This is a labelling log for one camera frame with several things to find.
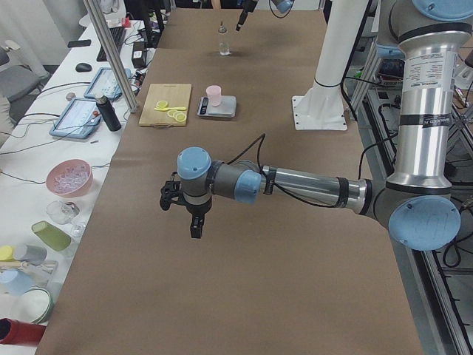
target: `black bottle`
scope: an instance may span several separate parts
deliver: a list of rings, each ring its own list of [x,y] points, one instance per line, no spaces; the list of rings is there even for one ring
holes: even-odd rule
[[[97,108],[102,115],[102,119],[109,129],[114,132],[121,128],[121,123],[118,120],[117,114],[110,103],[110,100],[104,94],[96,94]]]

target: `wooden cutting board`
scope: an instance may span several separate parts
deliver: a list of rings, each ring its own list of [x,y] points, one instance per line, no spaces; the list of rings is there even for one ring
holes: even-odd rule
[[[188,115],[189,102],[191,100],[191,84],[151,84],[146,96],[145,106],[141,112],[140,126],[185,126],[184,122],[177,122],[169,117],[167,112],[156,111],[156,103],[161,100],[168,101],[168,107],[187,107],[184,112]]]

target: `label on robot arm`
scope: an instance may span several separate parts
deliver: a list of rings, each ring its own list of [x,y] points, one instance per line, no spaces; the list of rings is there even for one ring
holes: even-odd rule
[[[403,92],[417,89],[453,91],[457,53],[444,52],[419,55],[406,60]]]

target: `keyboard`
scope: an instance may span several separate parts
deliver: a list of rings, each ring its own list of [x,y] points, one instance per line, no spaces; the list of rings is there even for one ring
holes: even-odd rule
[[[117,46],[117,50],[120,53],[121,47],[123,46],[123,41],[125,40],[125,27],[113,27],[109,28],[109,30],[112,34],[115,46]],[[101,50],[98,52],[97,61],[106,61],[106,54],[103,50],[103,47],[101,47]]]

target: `computer mouse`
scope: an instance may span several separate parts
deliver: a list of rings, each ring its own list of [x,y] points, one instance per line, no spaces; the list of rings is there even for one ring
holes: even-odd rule
[[[89,72],[92,70],[92,65],[88,63],[79,63],[75,66],[76,72]]]

